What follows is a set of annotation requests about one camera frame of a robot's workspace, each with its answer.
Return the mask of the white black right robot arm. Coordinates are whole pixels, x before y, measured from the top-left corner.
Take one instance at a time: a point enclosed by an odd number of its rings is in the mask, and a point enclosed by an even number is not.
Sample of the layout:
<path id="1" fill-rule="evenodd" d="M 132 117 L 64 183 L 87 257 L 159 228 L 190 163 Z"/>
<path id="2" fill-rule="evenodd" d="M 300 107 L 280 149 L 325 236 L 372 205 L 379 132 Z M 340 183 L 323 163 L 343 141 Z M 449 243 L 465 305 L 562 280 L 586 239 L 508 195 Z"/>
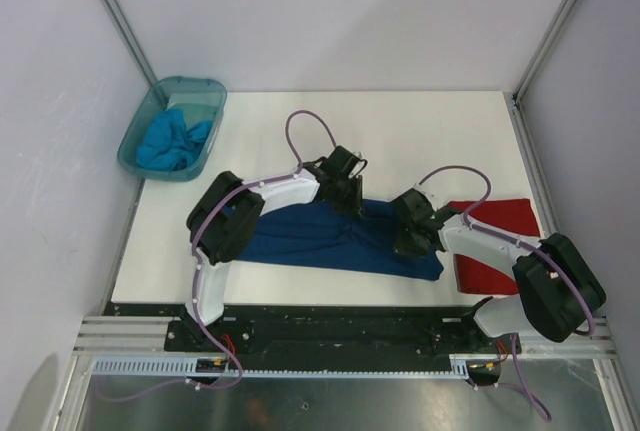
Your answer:
<path id="1" fill-rule="evenodd" d="M 396 197 L 399 218 L 394 251 L 422 257 L 432 251 L 464 256 L 513 279 L 515 295 L 484 300 L 461 327 L 463 344 L 484 352 L 497 337 L 535 331 L 561 343 L 594 331 L 594 313 L 606 302 L 604 288 L 574 243 L 561 233 L 546 239 L 508 232 L 447 205 L 434 209 L 416 188 Z"/>

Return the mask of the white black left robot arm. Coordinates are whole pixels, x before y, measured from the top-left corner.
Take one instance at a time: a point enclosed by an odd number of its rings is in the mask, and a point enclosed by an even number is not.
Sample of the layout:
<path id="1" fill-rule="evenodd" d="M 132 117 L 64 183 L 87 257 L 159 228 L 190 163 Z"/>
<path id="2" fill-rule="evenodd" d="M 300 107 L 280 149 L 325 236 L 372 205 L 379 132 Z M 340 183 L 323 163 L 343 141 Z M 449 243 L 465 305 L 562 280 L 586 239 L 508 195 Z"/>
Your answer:
<path id="1" fill-rule="evenodd" d="M 230 263 L 246 249 L 259 219 L 295 205 L 326 202 L 347 217 L 362 216 L 363 178 L 368 161 L 337 146 L 327 157 L 301 162 L 281 175 L 244 180 L 220 173 L 190 212 L 186 226 L 196 260 L 185 307 L 192 320 L 186 338 L 197 349 L 214 348 L 221 338 L 216 322 L 224 313 Z"/>

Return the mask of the dark blue t-shirt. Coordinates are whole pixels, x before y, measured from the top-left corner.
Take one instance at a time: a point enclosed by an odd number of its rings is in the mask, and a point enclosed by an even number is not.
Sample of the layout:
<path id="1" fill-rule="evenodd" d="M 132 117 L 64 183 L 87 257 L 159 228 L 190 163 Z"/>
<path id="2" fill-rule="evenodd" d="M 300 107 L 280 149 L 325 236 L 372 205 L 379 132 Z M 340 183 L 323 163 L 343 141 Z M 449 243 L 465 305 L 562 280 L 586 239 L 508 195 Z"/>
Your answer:
<path id="1" fill-rule="evenodd" d="M 290 206 L 262 216 L 239 261 L 339 269 L 436 281 L 444 266 L 434 252 L 394 252 L 400 221 L 388 202 L 366 199 L 363 215 L 338 214 L 326 202 Z"/>

